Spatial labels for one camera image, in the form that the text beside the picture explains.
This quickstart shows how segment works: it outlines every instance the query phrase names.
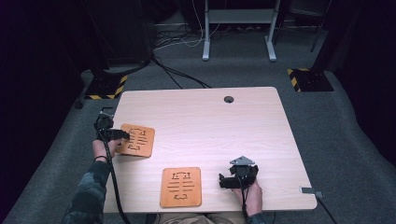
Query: wooden table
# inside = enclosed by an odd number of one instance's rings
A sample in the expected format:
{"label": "wooden table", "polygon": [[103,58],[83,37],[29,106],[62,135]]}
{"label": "wooden table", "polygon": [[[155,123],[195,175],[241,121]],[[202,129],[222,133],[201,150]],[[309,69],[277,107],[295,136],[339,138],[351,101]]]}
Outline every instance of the wooden table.
{"label": "wooden table", "polygon": [[[232,96],[226,103],[224,97]],[[122,123],[155,129],[150,158],[118,155],[114,168],[127,213],[240,211],[233,192],[219,187],[219,173],[231,176],[231,160],[246,156],[259,166],[262,209],[304,210],[317,206],[277,91],[272,87],[170,91],[126,91],[114,128]],[[199,167],[202,204],[161,208],[163,169]],[[118,212],[111,177],[105,212]]]}

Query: sleeve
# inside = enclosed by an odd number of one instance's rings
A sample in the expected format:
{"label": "sleeve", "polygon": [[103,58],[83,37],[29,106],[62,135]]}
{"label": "sleeve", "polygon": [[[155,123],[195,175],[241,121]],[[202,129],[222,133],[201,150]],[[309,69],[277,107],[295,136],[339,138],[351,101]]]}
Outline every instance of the sleeve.
{"label": "sleeve", "polygon": [[250,216],[246,219],[247,224],[265,224],[269,223],[266,220],[266,216],[264,212],[260,212],[258,214],[255,214],[253,216]]}
{"label": "sleeve", "polygon": [[110,168],[96,161],[78,184],[73,201],[68,206],[62,223],[103,223],[106,182]]}

